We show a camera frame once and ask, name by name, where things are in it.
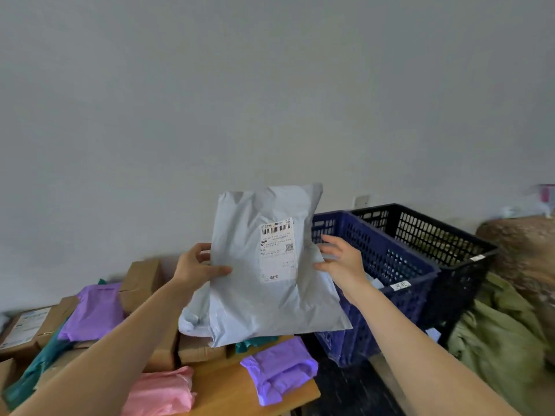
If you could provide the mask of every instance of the green plastic bag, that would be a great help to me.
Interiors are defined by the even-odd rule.
[[[447,345],[507,403],[530,413],[528,387],[543,368],[548,346],[533,307],[508,281],[487,275]]]

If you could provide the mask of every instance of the white wall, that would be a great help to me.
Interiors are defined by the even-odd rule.
[[[554,0],[0,0],[0,311],[322,181],[474,229],[555,180]]]

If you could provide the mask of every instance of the pink object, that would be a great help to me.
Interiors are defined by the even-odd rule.
[[[164,416],[189,412],[195,398],[191,393],[193,369],[141,374],[132,386],[121,416]]]

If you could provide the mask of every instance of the label sticker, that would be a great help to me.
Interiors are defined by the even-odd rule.
[[[291,217],[260,226],[260,276],[263,282],[297,277],[297,254]]]
[[[0,350],[30,342],[45,322],[49,311],[50,308],[45,308],[22,314],[8,337],[0,344]]]
[[[391,285],[394,291],[398,291],[399,289],[404,289],[409,286],[411,286],[411,284],[407,280],[403,280],[402,282]]]
[[[486,258],[486,256],[480,254],[480,255],[477,255],[476,257],[472,257],[471,260],[472,261],[480,261],[482,258]]]

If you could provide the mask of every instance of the wall socket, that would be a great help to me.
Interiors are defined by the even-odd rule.
[[[352,199],[353,209],[364,209],[365,207],[370,207],[370,195],[366,194]]]

